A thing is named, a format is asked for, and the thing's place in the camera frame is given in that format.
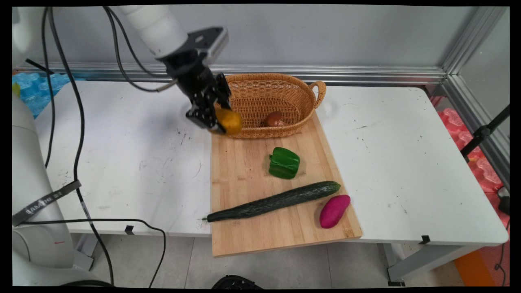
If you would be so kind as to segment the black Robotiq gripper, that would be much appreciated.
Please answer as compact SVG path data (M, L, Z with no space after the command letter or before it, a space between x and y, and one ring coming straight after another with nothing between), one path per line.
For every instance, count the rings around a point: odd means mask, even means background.
M223 73L215 76L215 94L217 98L204 98L204 91L212 83L212 73L203 64L203 55L168 55L164 58L167 74L177 82L180 90L190 99L190 109L186 118L211 132L225 135L226 130L218 120L215 110L217 101L221 108L232 110L232 95Z

